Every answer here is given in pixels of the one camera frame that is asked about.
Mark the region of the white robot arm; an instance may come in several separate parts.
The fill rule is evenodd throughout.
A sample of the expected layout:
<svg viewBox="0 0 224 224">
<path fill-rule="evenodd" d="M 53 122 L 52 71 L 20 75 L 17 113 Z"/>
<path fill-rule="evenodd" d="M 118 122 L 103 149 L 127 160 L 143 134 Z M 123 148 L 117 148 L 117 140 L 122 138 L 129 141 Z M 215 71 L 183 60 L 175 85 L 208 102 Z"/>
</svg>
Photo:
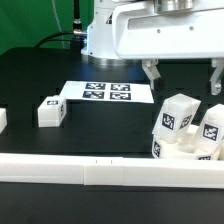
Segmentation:
<svg viewBox="0 0 224 224">
<path fill-rule="evenodd" d="M 152 89 L 161 59 L 209 58 L 210 91 L 224 77 L 224 0 L 94 0 L 83 57 L 101 65 L 140 60 Z"/>
</svg>

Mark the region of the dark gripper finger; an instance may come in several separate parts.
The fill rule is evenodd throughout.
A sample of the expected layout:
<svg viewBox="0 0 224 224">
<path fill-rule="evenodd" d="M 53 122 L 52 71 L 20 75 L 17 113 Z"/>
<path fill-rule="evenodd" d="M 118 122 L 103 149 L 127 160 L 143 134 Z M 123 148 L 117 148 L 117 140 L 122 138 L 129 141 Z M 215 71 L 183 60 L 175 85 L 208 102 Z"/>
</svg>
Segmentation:
<svg viewBox="0 0 224 224">
<path fill-rule="evenodd" d="M 224 58 L 213 58 L 214 72 L 210 78 L 211 94 L 218 95 L 222 90 L 222 77 L 224 76 Z"/>
</svg>

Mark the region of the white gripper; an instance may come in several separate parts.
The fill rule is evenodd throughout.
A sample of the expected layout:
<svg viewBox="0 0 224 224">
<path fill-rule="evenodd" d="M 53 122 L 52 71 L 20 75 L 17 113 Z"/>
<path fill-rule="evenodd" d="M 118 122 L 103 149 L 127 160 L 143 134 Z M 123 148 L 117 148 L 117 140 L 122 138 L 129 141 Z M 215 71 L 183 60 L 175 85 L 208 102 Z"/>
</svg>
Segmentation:
<svg viewBox="0 0 224 224">
<path fill-rule="evenodd" d="M 190 0 L 182 10 L 158 12 L 153 0 L 114 10 L 112 36 L 122 59 L 144 59 L 150 87 L 163 87 L 157 59 L 224 58 L 224 0 Z"/>
</svg>

